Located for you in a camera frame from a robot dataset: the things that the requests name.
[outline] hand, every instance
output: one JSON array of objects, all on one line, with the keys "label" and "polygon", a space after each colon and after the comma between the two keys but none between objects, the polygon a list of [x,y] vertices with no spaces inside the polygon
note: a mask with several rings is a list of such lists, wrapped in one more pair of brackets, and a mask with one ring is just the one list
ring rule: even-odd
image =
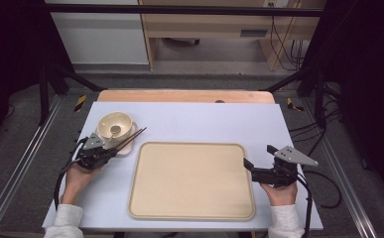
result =
[{"label": "hand", "polygon": [[78,164],[71,165],[65,175],[65,189],[61,197],[61,204],[75,205],[77,196],[100,170],[101,168],[91,172]]},{"label": "hand", "polygon": [[264,183],[260,183],[260,186],[266,191],[271,206],[293,205],[296,203],[298,191],[296,182],[281,187],[272,187]]}]

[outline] person's arm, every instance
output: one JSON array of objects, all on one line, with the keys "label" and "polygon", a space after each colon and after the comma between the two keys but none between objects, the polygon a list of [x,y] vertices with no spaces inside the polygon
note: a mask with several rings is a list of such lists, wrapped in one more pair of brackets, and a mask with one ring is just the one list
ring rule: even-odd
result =
[{"label": "person's arm", "polygon": [[46,229],[46,238],[83,237],[82,231],[78,228],[83,210],[81,207],[75,205],[79,194],[98,171],[99,170],[87,172],[78,164],[74,164],[68,168],[65,176],[65,189],[61,197],[61,204],[58,207],[53,225]]},{"label": "person's arm", "polygon": [[270,238],[301,238],[305,230],[300,227],[297,209],[297,184],[271,187],[260,184],[269,197],[272,210],[272,226],[269,227]]}]

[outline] chopsticks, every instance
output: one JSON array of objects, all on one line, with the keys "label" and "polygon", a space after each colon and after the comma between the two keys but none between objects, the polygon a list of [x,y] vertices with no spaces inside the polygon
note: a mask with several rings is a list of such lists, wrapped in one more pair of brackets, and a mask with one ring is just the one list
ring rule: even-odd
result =
[{"label": "chopsticks", "polygon": [[129,136],[129,137],[126,138],[124,141],[122,141],[118,146],[115,147],[115,149],[117,150],[117,152],[121,151],[124,147],[126,147],[127,145],[129,145],[129,143],[132,142],[136,137],[138,137],[143,131],[145,131],[146,128],[147,128],[147,127],[138,130],[138,131],[135,132],[133,135]]}]

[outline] tray rim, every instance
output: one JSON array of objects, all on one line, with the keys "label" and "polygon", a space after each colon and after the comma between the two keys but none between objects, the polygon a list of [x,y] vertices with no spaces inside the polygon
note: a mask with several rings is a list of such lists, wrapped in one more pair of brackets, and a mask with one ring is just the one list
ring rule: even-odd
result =
[{"label": "tray rim", "polygon": [[131,186],[130,186],[130,194],[129,194],[129,202],[128,202],[128,209],[127,211],[129,212],[130,216],[132,216],[133,218],[136,218],[136,219],[141,219],[141,220],[155,220],[155,221],[158,221],[158,220],[206,220],[206,221],[246,221],[246,220],[250,220],[251,218],[254,217],[255,213],[256,213],[256,203],[255,203],[255,200],[254,200],[254,192],[253,192],[253,186],[251,184],[251,177],[249,175],[249,173],[246,173],[246,179],[247,179],[247,185],[248,185],[248,188],[249,188],[249,192],[250,192],[250,200],[251,200],[251,212],[248,216],[246,217],[218,217],[218,216],[205,216],[205,217],[201,217],[201,216],[194,216],[194,217],[189,217],[189,216],[165,216],[165,217],[159,217],[159,216],[153,216],[153,215],[136,215],[134,214],[132,211],[131,211],[131,205],[132,205],[132,195],[133,195],[133,190],[134,190],[134,184],[135,184],[135,181],[136,181],[136,177],[137,177],[137,170],[138,170],[138,166],[139,166],[139,161],[140,161],[140,156],[141,156],[141,151],[142,151],[142,148],[149,145],[149,144],[161,144],[161,145],[166,145],[166,144],[174,144],[174,145],[216,145],[216,146],[238,146],[242,152],[243,152],[243,156],[244,158],[246,157],[246,151],[244,149],[244,147],[239,144],[239,143],[232,143],[232,142],[178,142],[178,141],[149,141],[149,142],[145,142],[143,143],[140,148],[139,148],[139,153],[138,153],[138,156],[137,156],[137,160],[136,160],[136,163],[135,163],[135,168],[134,168],[134,176],[133,176],[133,179],[132,179],[132,183],[131,183]]}]

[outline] wooden board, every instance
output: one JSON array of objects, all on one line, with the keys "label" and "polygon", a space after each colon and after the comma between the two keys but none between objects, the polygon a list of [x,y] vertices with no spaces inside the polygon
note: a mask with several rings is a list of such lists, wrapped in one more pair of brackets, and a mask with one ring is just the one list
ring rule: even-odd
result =
[{"label": "wooden board", "polygon": [[97,101],[275,103],[266,91],[228,90],[104,90]]}]

